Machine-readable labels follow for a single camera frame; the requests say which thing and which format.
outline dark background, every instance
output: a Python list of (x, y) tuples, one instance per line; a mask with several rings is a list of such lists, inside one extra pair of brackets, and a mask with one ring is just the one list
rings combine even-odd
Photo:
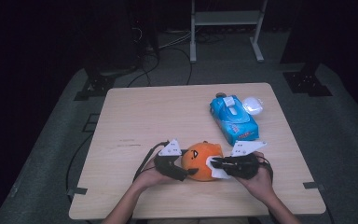
[[(209, 4), (197, 2), (198, 8)], [(231, 10), (257, 3), (212, 1), (211, 6)], [(123, 20), (142, 26), (138, 19), (145, 11), (136, 1), (126, 4), (0, 1), (0, 205), (63, 89), (88, 57), (113, 67), (136, 64), (134, 48), (124, 48), (133, 42)], [(189, 29), (190, 1), (156, 0), (155, 12), (159, 31)], [(338, 73), (358, 103), (358, 1), (269, 0), (263, 30), (289, 28), (282, 63), (320, 60)]]

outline hand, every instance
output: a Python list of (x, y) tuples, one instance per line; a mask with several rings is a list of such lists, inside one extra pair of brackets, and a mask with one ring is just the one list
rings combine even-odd
[[(264, 161), (264, 154), (261, 152), (254, 152), (258, 157), (260, 162)], [(264, 167), (260, 166), (258, 168), (257, 174), (252, 179), (242, 179), (235, 177), (240, 183), (242, 183), (248, 191), (255, 197), (257, 200), (262, 203), (266, 203), (271, 199), (276, 198), (274, 189), (272, 188), (272, 181), (269, 175), (269, 171)]]
[(145, 165), (143, 171), (138, 175), (133, 184), (136, 184), (142, 189), (153, 187), (157, 184), (173, 180), (172, 178), (162, 175), (155, 168), (154, 157)]

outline blue package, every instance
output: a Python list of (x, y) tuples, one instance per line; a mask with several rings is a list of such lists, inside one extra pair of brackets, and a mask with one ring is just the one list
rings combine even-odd
[(227, 141), (252, 141), (258, 138), (258, 125), (236, 95), (216, 95), (210, 103), (211, 114)]

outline gray carpet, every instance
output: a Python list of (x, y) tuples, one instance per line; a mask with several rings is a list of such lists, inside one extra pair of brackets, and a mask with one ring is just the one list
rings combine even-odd
[[(333, 96), (309, 97), (292, 93), (282, 73), (297, 71), (302, 64), (279, 64), (288, 33), (260, 35), (265, 57), (258, 63), (249, 35), (226, 35), (212, 45), (198, 44), (198, 61), (192, 64), (190, 85), (267, 82), (272, 86), (315, 181), (324, 186), (322, 195), (336, 223), (358, 223), (358, 105), (339, 77), (321, 65), (316, 76)], [(160, 35), (160, 44), (175, 39)], [(175, 46), (188, 53), (188, 44)], [(146, 56), (145, 70), (157, 60)], [(127, 85), (143, 71), (120, 77), (115, 88)], [(149, 73), (152, 86), (185, 85), (190, 64), (177, 49), (160, 53), (158, 67)], [(68, 217), (70, 202), (65, 178), (79, 146), (90, 136), (83, 128), (90, 114), (100, 113), (103, 97), (74, 101), (87, 80), (84, 70), (74, 74), (34, 145), (12, 191), (0, 209), (0, 223), (85, 223)], [(132, 87), (147, 86), (140, 77)], [(76, 187), (90, 140), (78, 150), (69, 172), (69, 187)], [(299, 216), (304, 223), (331, 223), (327, 213)], [(262, 223), (272, 223), (268, 217)]]

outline orange toy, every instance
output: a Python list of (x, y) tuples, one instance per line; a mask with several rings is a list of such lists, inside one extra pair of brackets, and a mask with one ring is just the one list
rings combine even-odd
[(182, 168), (185, 170), (199, 169), (194, 175), (189, 175), (192, 179), (199, 181), (214, 180), (212, 170), (206, 165), (206, 160), (210, 156), (223, 157), (222, 147), (219, 144), (208, 142), (197, 143), (191, 146), (182, 156)]

